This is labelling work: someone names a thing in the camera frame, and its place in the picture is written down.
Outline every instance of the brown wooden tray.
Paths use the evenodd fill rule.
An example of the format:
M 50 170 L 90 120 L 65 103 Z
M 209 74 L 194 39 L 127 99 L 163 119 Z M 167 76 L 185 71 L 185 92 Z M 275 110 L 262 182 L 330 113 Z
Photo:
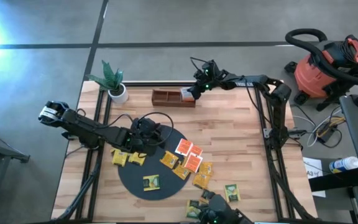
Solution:
M 196 101 L 184 102 L 180 91 L 153 90 L 153 106 L 196 107 Z

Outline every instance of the black hose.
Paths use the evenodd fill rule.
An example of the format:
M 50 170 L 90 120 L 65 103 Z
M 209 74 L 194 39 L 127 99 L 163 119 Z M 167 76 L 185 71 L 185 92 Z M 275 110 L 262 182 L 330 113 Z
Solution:
M 358 85 L 358 77 L 354 77 L 350 74 L 340 72 L 339 70 L 334 68 L 327 61 L 327 59 L 324 57 L 322 51 L 320 49 L 318 49 L 316 46 L 314 46 L 311 43 L 293 38 L 293 36 L 301 35 L 301 34 L 313 35 L 313 36 L 317 37 L 320 42 L 323 40 L 327 40 L 327 37 L 325 36 L 325 34 L 323 32 L 321 32 L 320 30 L 316 30 L 316 29 L 296 29 L 296 30 L 290 31 L 289 33 L 286 34 L 285 40 L 289 44 L 292 44 L 294 46 L 297 46 L 297 47 L 300 47 L 302 49 L 309 51 L 314 57 L 319 59 L 319 61 L 316 63 L 318 64 L 319 67 L 324 69 L 324 71 L 327 71 L 328 75 L 331 75 L 331 76 L 338 78 L 340 80 L 350 82 L 353 85 Z

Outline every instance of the shop vacuum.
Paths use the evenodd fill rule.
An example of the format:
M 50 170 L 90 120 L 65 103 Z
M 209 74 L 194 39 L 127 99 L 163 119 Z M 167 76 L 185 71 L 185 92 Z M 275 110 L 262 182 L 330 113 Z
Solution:
M 313 45 L 294 36 L 309 34 L 318 38 Z M 294 102 L 302 105 L 309 98 L 325 98 L 317 105 L 322 111 L 330 103 L 338 103 L 339 97 L 358 85 L 358 40 L 348 35 L 342 42 L 327 40 L 326 35 L 316 29 L 296 29 L 286 34 L 285 40 L 310 52 L 298 63 L 285 66 L 287 73 L 295 76 L 299 92 Z

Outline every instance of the wooden table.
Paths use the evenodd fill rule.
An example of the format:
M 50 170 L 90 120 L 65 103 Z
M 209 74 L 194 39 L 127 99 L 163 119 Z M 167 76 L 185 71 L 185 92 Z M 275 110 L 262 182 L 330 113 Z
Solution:
M 85 82 L 78 104 L 78 108 L 83 108 L 86 116 L 91 119 L 94 117 L 98 89 L 97 84 Z M 122 113 L 128 113 L 133 118 L 151 111 L 169 114 L 175 123 L 175 128 L 190 141 L 202 147 L 204 161 L 213 162 L 214 175 L 208 185 L 210 190 L 224 195 L 224 185 L 237 184 L 241 201 L 230 203 L 232 208 L 238 208 L 254 222 L 277 221 L 259 114 L 245 89 L 224 91 L 217 88 L 207 91 L 196 102 L 196 108 L 155 108 L 151 103 L 152 89 L 129 87 L 129 101 L 124 105 L 111 105 L 110 122 Z M 250 91 L 251 96 L 254 97 L 254 91 Z M 105 105 L 106 97 L 104 97 L 99 122 L 104 116 Z M 156 122 L 170 125 L 169 120 L 164 116 L 152 115 L 151 118 Z M 122 118 L 116 125 L 129 127 L 130 121 Z M 289 105 L 287 105 L 286 125 L 288 128 L 293 127 Z M 78 146 L 78 142 L 71 142 L 68 152 Z M 110 148 L 108 144 L 104 148 L 94 222 L 194 221 L 185 218 L 186 201 L 198 200 L 202 193 L 202 190 L 191 184 L 194 174 L 174 196 L 159 201 L 142 200 L 131 195 L 121 184 L 117 167 L 111 164 Z M 286 145 L 283 147 L 283 156 L 292 192 L 306 210 L 316 217 L 299 147 Z M 78 193 L 85 157 L 86 149 L 82 149 L 65 160 L 52 217 L 62 214 Z M 88 211 L 89 194 L 85 198 L 84 215 Z M 280 198 L 285 211 L 282 192 Z

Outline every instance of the gray floor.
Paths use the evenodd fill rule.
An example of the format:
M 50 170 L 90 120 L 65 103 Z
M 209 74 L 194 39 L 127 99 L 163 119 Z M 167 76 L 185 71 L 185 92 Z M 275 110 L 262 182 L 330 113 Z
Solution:
M 0 44 L 90 44 L 103 0 L 0 1 Z M 329 39 L 358 37 L 356 0 L 110 0 L 100 43 L 284 41 L 292 29 L 313 27 Z M 0 50 L 0 137 L 31 155 L 28 164 L 11 162 L 0 191 L 0 223 L 48 220 L 67 147 L 61 129 L 43 126 L 38 114 L 48 100 L 76 107 L 89 49 Z M 244 75 L 266 74 L 293 90 L 283 72 L 306 51 L 296 47 L 192 47 L 98 49 L 91 73 L 101 74 L 101 60 L 125 70 L 125 80 L 192 80 L 189 56 L 215 59 L 221 68 Z M 358 87 L 351 93 L 358 93 Z M 315 101 L 303 109 L 316 122 Z M 298 109 L 293 114 L 303 116 Z M 296 119 L 299 128 L 311 126 Z M 307 157 L 338 158 L 355 154 L 346 126 L 340 145 L 305 147 Z M 301 142 L 306 145 L 306 138 Z M 343 192 L 316 198 L 319 217 L 350 221 Z

